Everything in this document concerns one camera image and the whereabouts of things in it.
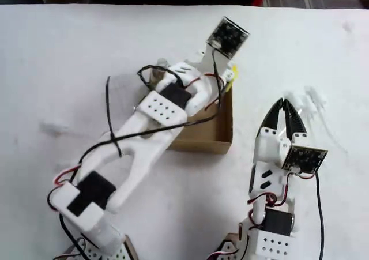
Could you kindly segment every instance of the cable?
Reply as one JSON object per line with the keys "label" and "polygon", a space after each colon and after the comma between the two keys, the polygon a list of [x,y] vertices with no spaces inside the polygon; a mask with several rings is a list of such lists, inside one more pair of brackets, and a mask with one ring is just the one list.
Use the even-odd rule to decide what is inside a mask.
{"label": "cable", "polygon": [[301,179],[312,179],[314,176],[315,176],[315,174],[313,174],[313,175],[311,175],[311,176],[303,176],[303,175],[301,175],[301,174],[296,174],[299,178],[301,178]]}
{"label": "cable", "polygon": [[286,186],[284,187],[284,195],[283,195],[282,201],[279,204],[274,203],[274,205],[272,207],[282,206],[286,202],[286,200],[287,200],[287,193],[288,193],[288,179],[289,179],[289,177],[291,175],[293,175],[293,173],[291,173],[291,172],[287,175]]}
{"label": "cable", "polygon": [[255,198],[249,199],[247,201],[247,204],[253,203],[254,201],[256,201],[259,197],[262,197],[263,195],[266,195],[267,200],[268,200],[268,197],[269,197],[269,202],[272,202],[272,201],[276,202],[277,201],[277,196],[275,195],[275,193],[265,192],[265,193],[262,193],[262,194],[256,196]]}
{"label": "cable", "polygon": [[70,233],[70,231],[68,230],[67,226],[64,223],[64,218],[63,215],[59,214],[59,220],[60,220],[60,225],[62,226],[65,234],[69,237],[69,239],[71,240],[71,242],[74,244],[74,246],[76,247],[76,249],[80,252],[81,256],[85,259],[85,260],[90,260],[85,251],[81,248],[81,246],[78,244],[77,240],[75,240],[75,238],[73,237],[73,235]]}
{"label": "cable", "polygon": [[206,260],[210,260],[211,257],[213,257],[213,256],[233,255],[233,254],[236,254],[237,252],[238,252],[238,250],[235,250],[235,251],[215,251],[214,253],[209,254],[208,257],[206,257]]}
{"label": "cable", "polygon": [[321,192],[320,192],[320,183],[319,183],[319,175],[318,172],[315,173],[315,179],[317,180],[317,201],[318,201],[318,210],[319,210],[319,218],[321,221],[321,249],[319,253],[319,260],[323,259],[324,253],[324,221],[323,221],[323,212],[322,212],[322,204],[321,204]]}
{"label": "cable", "polygon": [[51,204],[51,201],[50,201],[50,197],[51,197],[51,194],[56,190],[56,189],[59,189],[60,187],[62,186],[56,186],[55,188],[53,188],[48,194],[47,194],[47,204],[48,206],[51,208],[51,210],[53,211],[58,211],[57,208],[55,208],[52,204]]}
{"label": "cable", "polygon": [[242,257],[240,260],[243,260],[244,256],[246,255],[246,251],[247,251],[247,248],[248,248],[248,241],[250,240],[250,237],[249,235],[247,235],[247,243],[246,243],[246,248],[244,249],[244,252],[242,254]]}
{"label": "cable", "polygon": [[[83,242],[84,242],[84,249],[83,249],[83,251],[86,251],[87,243],[86,243],[85,238],[83,238],[83,237],[79,237],[79,238],[77,239],[77,242],[79,242],[80,240],[83,240]],[[61,255],[59,255],[59,256],[54,257],[52,260],[64,259],[64,258],[68,258],[68,257],[75,257],[75,256],[79,256],[79,255],[81,255],[81,254],[80,254],[80,253],[78,253],[78,254],[72,254],[72,253],[68,253],[68,254],[61,254]]]}
{"label": "cable", "polygon": [[[194,125],[198,125],[200,123],[205,123],[205,122],[208,122],[208,121],[214,119],[220,112],[222,91],[221,91],[221,86],[220,86],[220,82],[219,82],[219,78],[218,78],[219,75],[218,75],[218,69],[217,69],[217,66],[216,66],[215,58],[214,58],[214,51],[213,51],[212,55],[213,55],[213,61],[214,61],[214,63],[213,63],[214,75],[217,76],[217,87],[218,87],[218,94],[219,94],[219,103],[218,103],[217,111],[213,115],[211,115],[207,118],[203,118],[203,119],[200,119],[200,120],[195,120],[195,121],[192,121],[192,122],[184,122],[184,123],[180,123],[180,124],[173,125],[173,126],[161,127],[159,129],[147,130],[147,131],[143,131],[143,132],[139,132],[139,133],[132,133],[132,134],[128,134],[128,135],[124,135],[124,136],[120,136],[120,137],[115,137],[114,139],[111,139],[111,140],[99,142],[99,143],[91,146],[88,150],[86,150],[85,153],[80,158],[78,163],[81,164],[84,157],[86,157],[86,155],[88,155],[94,149],[97,149],[98,147],[103,146],[103,145],[108,145],[108,144],[111,144],[113,142],[118,142],[118,141],[121,141],[121,140],[124,140],[124,139],[133,138],[133,137],[137,137],[137,136],[143,136],[143,135],[148,135],[148,134],[154,134],[154,133],[161,132],[161,131],[177,129],[178,127],[194,126]],[[74,179],[76,173],[77,173],[77,171],[75,171],[72,174],[72,177],[71,177],[72,180]]]}
{"label": "cable", "polygon": [[[109,130],[110,130],[110,138],[111,139],[115,139],[115,135],[113,132],[113,127],[111,125],[111,119],[110,119],[110,101],[109,101],[109,82],[110,82],[110,76],[108,76],[108,78],[106,79],[106,84],[105,84],[105,103],[106,103],[106,116],[108,118],[108,125],[109,125]],[[118,155],[119,157],[122,157],[122,151],[118,145],[117,142],[114,142],[117,150],[118,150]]]}
{"label": "cable", "polygon": [[54,184],[55,184],[55,185],[57,185],[57,186],[61,186],[61,185],[62,185],[62,182],[63,182],[64,180],[62,180],[62,181],[60,182],[60,181],[59,181],[59,180],[60,180],[60,178],[61,178],[63,175],[66,175],[66,174],[69,174],[70,172],[73,172],[75,169],[79,169],[79,167],[80,167],[80,166],[81,166],[81,165],[79,164],[79,165],[77,165],[77,166],[75,166],[75,167],[73,167],[73,168],[66,169],[66,170],[62,171],[59,175],[57,175],[57,176],[54,178],[54,180],[53,180]]}
{"label": "cable", "polygon": [[[153,133],[156,133],[156,132],[161,132],[161,131],[166,131],[166,130],[171,130],[171,129],[177,129],[178,127],[185,127],[185,126],[194,126],[194,125],[198,125],[200,123],[205,123],[205,122],[208,122],[212,119],[214,119],[220,112],[220,106],[221,106],[221,97],[222,97],[222,91],[221,91],[221,86],[220,86],[220,82],[219,82],[219,74],[218,74],[218,69],[217,69],[217,65],[216,65],[216,61],[215,61],[215,57],[214,57],[214,52],[215,50],[213,51],[212,53],[212,56],[213,56],[213,67],[214,67],[214,76],[216,77],[216,81],[217,81],[217,88],[218,88],[218,94],[219,94],[219,103],[218,103],[218,108],[217,108],[217,112],[214,113],[213,115],[207,117],[207,118],[203,118],[203,119],[200,119],[200,120],[195,120],[193,122],[185,122],[185,123],[180,123],[180,124],[177,124],[177,125],[173,125],[173,126],[167,126],[167,127],[162,127],[162,128],[159,128],[159,129],[154,129],[154,130],[147,130],[147,131],[143,131],[143,132],[139,132],[139,133],[133,133],[133,134],[128,134],[128,135],[124,135],[124,136],[120,136],[120,137],[114,137],[108,141],[102,141],[102,142],[99,142],[97,144],[95,144],[94,146],[91,146],[88,150],[85,151],[85,153],[81,156],[78,164],[79,164],[79,167],[76,168],[70,179],[69,179],[69,182],[72,183],[72,181],[74,180],[74,178],[76,177],[76,174],[78,172],[78,169],[80,168],[80,165],[82,164],[83,162],[83,159],[86,157],[86,155],[88,155],[91,151],[93,151],[94,149],[97,149],[98,147],[100,146],[103,146],[103,145],[108,145],[108,144],[111,144],[111,143],[117,143],[118,141],[121,141],[121,140],[124,140],[124,139],[128,139],[128,138],[132,138],[132,137],[136,137],[136,136],[143,136],[143,135],[147,135],[147,134],[153,134]],[[142,75],[142,72],[144,70],[147,70],[147,69],[158,69],[158,70],[162,70],[162,71],[166,71],[170,74],[173,74],[176,78],[177,78],[177,83],[179,83],[179,85],[184,88],[183,86],[183,81],[182,79],[176,74],[174,73],[173,71],[167,69],[167,68],[164,68],[162,66],[153,66],[153,65],[148,65],[148,66],[145,66],[143,68],[141,68],[137,74],[139,75],[140,79],[142,80],[142,82],[150,89],[152,90],[152,87],[150,86],[150,84],[145,81],[143,75]],[[52,209],[55,209],[51,204],[50,204],[50,195],[51,193],[56,190],[57,188],[54,188],[51,190],[51,192],[49,193],[48,195],[48,204],[49,206],[52,208]],[[63,230],[65,231],[66,235],[69,237],[69,239],[71,240],[71,242],[75,245],[75,247],[77,248],[77,250],[81,253],[82,257],[85,259],[85,260],[89,260],[86,253],[83,252],[82,248],[80,247],[80,245],[76,242],[75,238],[73,237],[73,235],[69,232],[69,230],[67,229],[67,227],[65,226],[65,223],[64,223],[64,219],[63,219],[63,216],[60,214],[59,215],[59,219],[60,219],[60,224],[63,228]]]}
{"label": "cable", "polygon": [[184,88],[184,87],[185,87],[185,86],[183,85],[183,81],[182,81],[182,79],[181,79],[181,78],[179,77],[179,75],[177,75],[174,71],[172,71],[172,70],[170,70],[170,69],[168,69],[168,68],[162,67],[162,66],[147,65],[147,66],[145,66],[145,67],[140,68],[140,70],[137,72],[137,75],[140,77],[141,81],[146,85],[146,87],[147,87],[150,91],[152,91],[152,90],[153,90],[153,88],[152,88],[152,86],[150,85],[150,82],[147,82],[147,81],[145,80],[144,76],[142,75],[142,72],[143,72],[143,71],[145,71],[145,70],[148,70],[148,69],[156,69],[156,70],[161,70],[161,71],[165,71],[165,72],[167,72],[167,73],[170,73],[170,74],[172,74],[173,76],[175,76],[175,77],[176,77],[176,79],[177,79],[177,82],[176,82],[176,83],[177,83],[180,87],[182,87],[182,88]]}
{"label": "cable", "polygon": [[197,78],[195,78],[194,80],[190,81],[190,83],[188,83],[184,88],[185,88],[185,89],[187,89],[189,86],[191,86],[191,85],[192,85],[192,83],[194,83],[194,82],[196,82],[196,81],[198,81],[198,80],[200,80],[200,77],[197,77]]}

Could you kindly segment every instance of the brown cardboard box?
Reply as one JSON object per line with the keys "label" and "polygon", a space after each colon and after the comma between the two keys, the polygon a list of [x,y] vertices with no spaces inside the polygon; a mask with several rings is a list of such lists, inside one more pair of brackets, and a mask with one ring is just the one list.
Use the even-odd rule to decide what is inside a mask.
{"label": "brown cardboard box", "polygon": [[[212,105],[207,111],[201,111],[189,120],[199,120],[216,112]],[[169,149],[187,152],[209,152],[226,154],[233,139],[232,88],[224,95],[218,116],[208,122],[183,129]]]}

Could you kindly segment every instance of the white robotic arm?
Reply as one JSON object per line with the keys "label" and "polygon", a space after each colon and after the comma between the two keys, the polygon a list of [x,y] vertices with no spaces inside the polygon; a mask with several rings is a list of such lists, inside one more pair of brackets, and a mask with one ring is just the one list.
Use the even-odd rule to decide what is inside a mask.
{"label": "white robotic arm", "polygon": [[[286,119],[284,138],[277,134],[281,109]],[[311,147],[305,126],[292,104],[287,99],[278,100],[255,139],[248,201],[253,208],[239,224],[239,233],[229,234],[223,240],[220,252],[241,260],[289,259],[293,232],[298,231],[302,220],[296,211],[298,192],[294,177],[301,173],[314,176],[326,154],[326,150]],[[275,209],[285,203],[286,212]]]}
{"label": "white robotic arm", "polygon": [[[115,144],[93,150],[81,163],[76,186],[65,183],[55,192],[51,203],[104,255],[115,254],[122,245],[120,234],[106,219],[105,210],[117,213],[127,197],[148,174],[156,160],[187,125],[187,117],[202,110],[217,98],[232,80],[229,60],[247,39],[248,33],[227,18],[223,18],[208,39],[206,52],[199,62],[180,62],[171,66],[156,89],[138,105],[136,112],[116,132],[120,150],[133,157],[129,177],[114,186],[99,174],[104,166],[118,158]],[[215,77],[204,76],[214,71]],[[184,86],[177,85],[177,74]],[[149,124],[158,129],[149,138],[142,138]]]}

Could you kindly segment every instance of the yellow object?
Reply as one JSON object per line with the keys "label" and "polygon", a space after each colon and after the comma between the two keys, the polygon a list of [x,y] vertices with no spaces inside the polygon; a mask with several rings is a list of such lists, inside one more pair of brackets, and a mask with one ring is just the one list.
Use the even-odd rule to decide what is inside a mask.
{"label": "yellow object", "polygon": [[238,78],[238,70],[237,70],[237,66],[234,65],[232,67],[232,72],[235,74],[235,76],[233,77],[233,79],[227,84],[227,88],[226,88],[226,92],[228,92],[230,90],[230,88],[232,87],[233,85],[233,82]]}

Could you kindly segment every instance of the white table surface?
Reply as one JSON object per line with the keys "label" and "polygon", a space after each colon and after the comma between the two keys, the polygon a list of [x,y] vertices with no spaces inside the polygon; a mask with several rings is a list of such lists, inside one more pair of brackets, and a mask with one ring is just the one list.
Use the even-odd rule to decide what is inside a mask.
{"label": "white table surface", "polygon": [[[103,5],[0,6],[2,259],[51,259],[70,243],[46,195],[60,163],[77,159],[93,140],[50,137],[40,122],[61,121],[97,138],[107,130],[107,76],[126,74],[140,84],[140,67],[159,57],[181,61],[222,16],[251,33],[235,58],[228,154],[165,152],[112,221],[140,259],[205,259],[250,208],[254,137],[264,115],[285,90],[312,85],[326,95],[327,123],[348,150],[314,122],[317,142],[329,149],[320,170],[325,259],[367,259],[368,11]],[[295,259],[318,259],[315,181],[301,185]]]}

